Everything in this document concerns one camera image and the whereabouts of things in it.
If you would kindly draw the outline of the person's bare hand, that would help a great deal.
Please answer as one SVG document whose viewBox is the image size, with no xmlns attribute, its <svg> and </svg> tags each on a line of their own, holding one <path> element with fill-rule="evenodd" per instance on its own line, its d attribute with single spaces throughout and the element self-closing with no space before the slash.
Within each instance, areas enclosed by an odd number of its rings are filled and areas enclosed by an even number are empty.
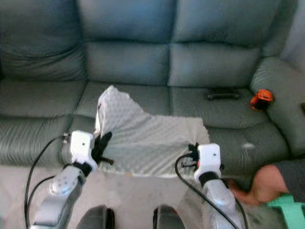
<svg viewBox="0 0 305 229">
<path fill-rule="evenodd" d="M 246 192 L 233 181 L 228 180 L 227 185 L 235 198 L 250 206 L 259 206 L 269 201 L 275 200 L 282 194 L 288 193 L 284 179 L 275 165 L 267 165 L 260 168 L 251 185 L 251 189 Z"/>
</svg>

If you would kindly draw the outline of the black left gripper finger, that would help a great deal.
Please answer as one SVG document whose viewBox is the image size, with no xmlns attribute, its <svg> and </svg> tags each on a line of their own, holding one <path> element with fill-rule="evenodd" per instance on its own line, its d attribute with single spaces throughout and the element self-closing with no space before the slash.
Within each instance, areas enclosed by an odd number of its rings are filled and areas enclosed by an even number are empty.
<svg viewBox="0 0 305 229">
<path fill-rule="evenodd" d="M 108 132 L 100 136 L 100 153 L 104 153 L 111 138 L 112 138 L 112 132 Z"/>
</svg>

